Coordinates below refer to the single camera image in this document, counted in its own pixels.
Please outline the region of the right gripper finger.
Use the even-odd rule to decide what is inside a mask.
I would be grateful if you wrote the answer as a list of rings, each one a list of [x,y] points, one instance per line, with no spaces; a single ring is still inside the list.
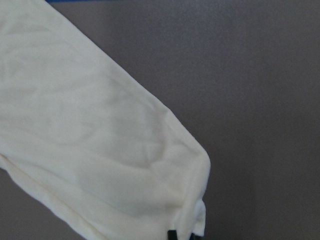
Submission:
[[[170,229],[167,231],[167,239],[168,240],[178,240],[177,231]]]

